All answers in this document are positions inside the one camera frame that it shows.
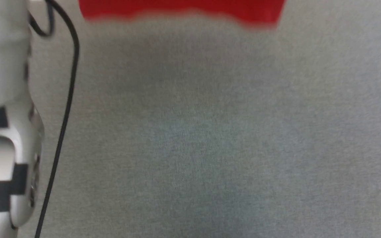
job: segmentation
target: textured gray cloth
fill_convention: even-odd
[[[381,238],[381,1],[289,0],[274,31],[61,4],[83,51],[42,238]],[[39,205],[72,54],[57,21],[33,43]]]

